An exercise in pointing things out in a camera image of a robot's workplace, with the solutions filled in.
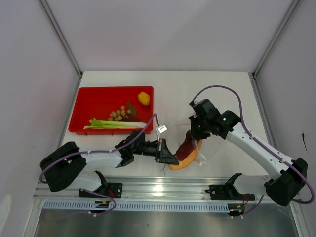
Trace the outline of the green celery stalks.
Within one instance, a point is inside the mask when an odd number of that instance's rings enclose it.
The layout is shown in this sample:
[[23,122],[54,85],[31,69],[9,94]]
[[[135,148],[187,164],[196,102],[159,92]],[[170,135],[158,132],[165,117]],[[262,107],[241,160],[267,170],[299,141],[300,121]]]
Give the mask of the green celery stalks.
[[143,129],[147,126],[143,122],[129,122],[129,121],[109,121],[96,120],[89,121],[90,125],[84,126],[83,129]]

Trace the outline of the clear pink-dotted zip bag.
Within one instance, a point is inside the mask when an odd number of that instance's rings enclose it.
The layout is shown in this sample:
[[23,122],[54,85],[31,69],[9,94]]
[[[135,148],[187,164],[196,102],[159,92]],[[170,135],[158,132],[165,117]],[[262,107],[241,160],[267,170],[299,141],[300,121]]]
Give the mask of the clear pink-dotted zip bag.
[[204,167],[210,163],[224,146],[224,141],[218,137],[211,137],[204,140],[193,140],[191,138],[191,127],[188,121],[183,119],[175,124],[179,148],[175,156],[179,161],[178,165],[170,165],[171,170],[180,170],[192,163]]

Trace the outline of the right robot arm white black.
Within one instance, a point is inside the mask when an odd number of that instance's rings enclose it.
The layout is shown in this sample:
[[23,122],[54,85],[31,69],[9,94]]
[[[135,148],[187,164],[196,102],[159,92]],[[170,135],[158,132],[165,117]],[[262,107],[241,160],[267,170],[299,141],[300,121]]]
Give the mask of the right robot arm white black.
[[242,149],[254,159],[266,175],[236,173],[227,182],[226,195],[237,199],[242,194],[267,195],[280,206],[287,206],[305,185],[308,164],[292,159],[247,131],[241,118],[232,111],[220,113],[208,99],[191,102],[191,138],[202,140],[211,135]]

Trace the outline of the orange purple sweet potato slice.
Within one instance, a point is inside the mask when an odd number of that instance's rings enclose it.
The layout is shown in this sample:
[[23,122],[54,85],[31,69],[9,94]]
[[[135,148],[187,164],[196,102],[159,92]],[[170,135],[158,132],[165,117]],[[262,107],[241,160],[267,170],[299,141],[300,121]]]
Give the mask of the orange purple sweet potato slice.
[[202,147],[202,140],[191,140],[191,131],[186,132],[186,137],[175,153],[179,165],[169,165],[170,170],[180,170],[189,166],[197,157]]

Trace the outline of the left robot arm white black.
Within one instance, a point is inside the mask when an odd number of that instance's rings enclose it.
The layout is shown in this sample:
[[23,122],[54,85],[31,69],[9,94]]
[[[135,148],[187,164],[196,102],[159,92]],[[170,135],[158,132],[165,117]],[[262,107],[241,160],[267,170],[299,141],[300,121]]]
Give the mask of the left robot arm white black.
[[100,168],[126,167],[134,162],[135,155],[153,157],[157,163],[179,164],[165,139],[146,141],[143,132],[134,131],[108,150],[88,150],[75,142],[67,142],[40,162],[39,180],[46,183],[51,192],[75,188],[80,190],[80,197],[100,198],[106,194],[108,186]]

